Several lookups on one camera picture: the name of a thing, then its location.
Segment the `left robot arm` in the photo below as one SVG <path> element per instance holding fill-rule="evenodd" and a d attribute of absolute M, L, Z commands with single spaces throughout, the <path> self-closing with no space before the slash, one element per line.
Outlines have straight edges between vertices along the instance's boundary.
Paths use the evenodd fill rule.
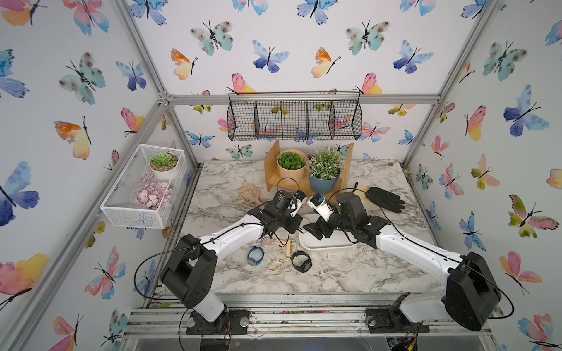
<path fill-rule="evenodd" d="M 211 235 L 182 237 L 160 273 L 164 287 L 187 308 L 208 323 L 226 316 L 226 305 L 212 292 L 217 264 L 244 245 L 282 228 L 289 234 L 299 229 L 298 215 L 306 194 L 279 190 L 272 200 L 249 210 L 239 221 Z"/>

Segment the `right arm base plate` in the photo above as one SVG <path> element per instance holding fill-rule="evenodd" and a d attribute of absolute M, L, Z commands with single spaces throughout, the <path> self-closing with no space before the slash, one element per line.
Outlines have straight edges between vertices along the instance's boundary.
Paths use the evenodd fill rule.
<path fill-rule="evenodd" d="M 429 333 L 430 328 L 423 323 L 411 322 L 401 311 L 400 305 L 410 295 L 399 296 L 392 304 L 365 310 L 365 322 L 370 333 Z"/>

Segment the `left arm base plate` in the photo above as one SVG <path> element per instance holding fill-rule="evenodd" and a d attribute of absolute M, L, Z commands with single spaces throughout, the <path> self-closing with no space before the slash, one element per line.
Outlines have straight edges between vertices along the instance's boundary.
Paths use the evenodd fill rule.
<path fill-rule="evenodd" d="M 250 313 L 247 310 L 227 309 L 218 319 L 209 322 L 197 312 L 191 312 L 187 319 L 187 335 L 246 335 L 250 324 Z"/>

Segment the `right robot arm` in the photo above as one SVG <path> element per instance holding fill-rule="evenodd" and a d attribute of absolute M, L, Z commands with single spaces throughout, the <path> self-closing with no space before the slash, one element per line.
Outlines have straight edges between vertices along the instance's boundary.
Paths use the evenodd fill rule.
<path fill-rule="evenodd" d="M 452 320 L 470 331 L 480 331 L 493 318 L 505 295 L 484 257 L 475 252 L 451 252 L 409 235 L 389 219 L 369 215 L 352 192 L 339 195 L 337 201 L 334 206 L 320 194 L 308 200 L 319 215 L 316 223 L 307 225 L 310 233 L 350 233 L 360 244 L 393 254 L 443 285 L 441 290 L 407 294 L 398 302 L 397 308 L 408 322 Z"/>

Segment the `beige gold wrist watch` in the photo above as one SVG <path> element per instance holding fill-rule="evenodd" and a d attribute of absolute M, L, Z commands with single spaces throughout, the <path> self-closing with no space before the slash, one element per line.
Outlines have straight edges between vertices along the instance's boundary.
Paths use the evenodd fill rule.
<path fill-rule="evenodd" d="M 281 259 L 274 259 L 271 263 L 266 267 L 266 271 L 268 273 L 279 273 L 285 268 L 285 260 Z"/>

